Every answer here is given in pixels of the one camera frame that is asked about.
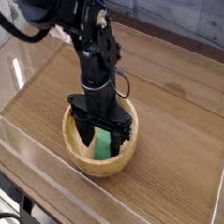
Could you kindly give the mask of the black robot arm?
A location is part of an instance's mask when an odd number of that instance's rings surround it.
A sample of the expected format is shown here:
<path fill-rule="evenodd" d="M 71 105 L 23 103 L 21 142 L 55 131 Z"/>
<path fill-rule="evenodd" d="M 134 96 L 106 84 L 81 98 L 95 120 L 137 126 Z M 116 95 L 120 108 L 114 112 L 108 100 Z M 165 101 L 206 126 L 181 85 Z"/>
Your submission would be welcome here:
<path fill-rule="evenodd" d="M 70 94 L 70 113 L 84 145 L 99 127 L 110 133 L 111 155 L 130 139 L 132 117 L 118 104 L 115 75 L 121 46 L 102 0 L 16 0 L 24 18 L 41 30 L 56 25 L 71 37 L 80 60 L 83 91 Z"/>

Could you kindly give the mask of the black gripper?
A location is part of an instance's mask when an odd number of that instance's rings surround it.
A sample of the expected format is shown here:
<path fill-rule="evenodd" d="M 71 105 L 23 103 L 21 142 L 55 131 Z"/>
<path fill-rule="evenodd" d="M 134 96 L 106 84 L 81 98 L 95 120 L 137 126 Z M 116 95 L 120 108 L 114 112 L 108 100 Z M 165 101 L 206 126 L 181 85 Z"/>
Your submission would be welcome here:
<path fill-rule="evenodd" d="M 111 155 L 116 157 L 124 141 L 129 140 L 132 116 L 118 104 L 113 88 L 84 90 L 83 94 L 70 94 L 67 100 L 82 143 L 89 147 L 95 127 L 103 128 L 111 132 Z"/>

